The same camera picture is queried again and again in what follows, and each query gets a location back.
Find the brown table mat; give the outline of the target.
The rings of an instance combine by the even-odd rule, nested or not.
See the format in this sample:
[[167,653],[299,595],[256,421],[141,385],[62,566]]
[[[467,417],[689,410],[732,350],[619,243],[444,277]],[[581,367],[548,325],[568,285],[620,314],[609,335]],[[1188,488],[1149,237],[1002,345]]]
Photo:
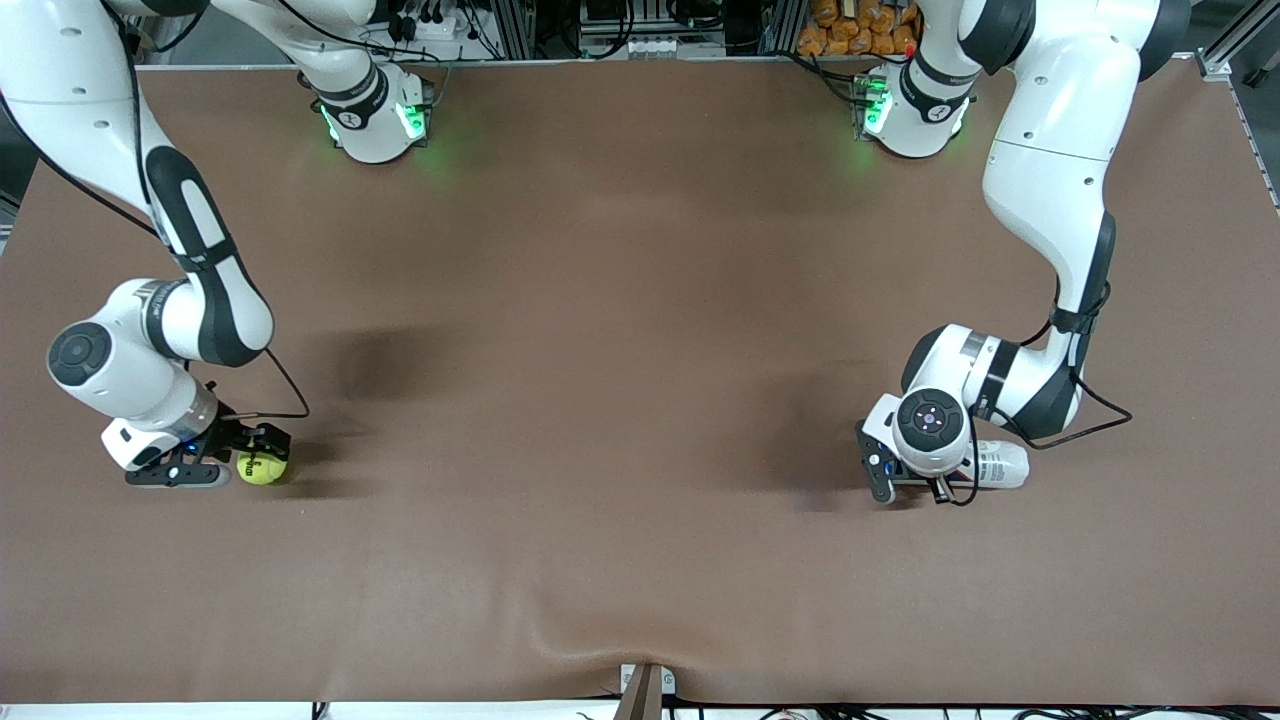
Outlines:
[[1280,705],[1280,215],[1228,86],[1144,82],[1085,380],[1134,420],[964,509],[852,432],[1053,272],[986,208],[1010,74],[940,155],[783,61],[463,67],[425,149],[289,70],[146,70],[314,413],[283,486],[136,489],[45,368],[159,242],[38,169],[0,256],[0,703]]

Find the brown wooden strut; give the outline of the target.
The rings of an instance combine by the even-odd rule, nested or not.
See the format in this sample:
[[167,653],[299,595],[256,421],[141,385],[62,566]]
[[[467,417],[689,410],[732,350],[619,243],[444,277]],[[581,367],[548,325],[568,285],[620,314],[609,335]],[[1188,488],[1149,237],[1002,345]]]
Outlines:
[[664,669],[655,664],[623,669],[628,675],[612,720],[663,720]]

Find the orange packaged goods bag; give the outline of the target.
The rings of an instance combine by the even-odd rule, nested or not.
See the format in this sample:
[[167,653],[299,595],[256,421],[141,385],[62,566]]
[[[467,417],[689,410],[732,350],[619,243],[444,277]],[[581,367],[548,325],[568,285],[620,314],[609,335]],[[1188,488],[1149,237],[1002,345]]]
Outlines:
[[915,0],[809,0],[801,56],[911,56],[924,20]]

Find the grey metal bracket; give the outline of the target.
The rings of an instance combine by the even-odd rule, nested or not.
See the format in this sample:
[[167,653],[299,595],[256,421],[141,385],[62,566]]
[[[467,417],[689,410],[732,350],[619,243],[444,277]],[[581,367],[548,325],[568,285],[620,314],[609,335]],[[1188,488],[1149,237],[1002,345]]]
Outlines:
[[648,679],[650,685],[658,687],[663,696],[675,697],[677,694],[675,673],[659,664],[621,665],[618,694],[625,694],[635,679]]

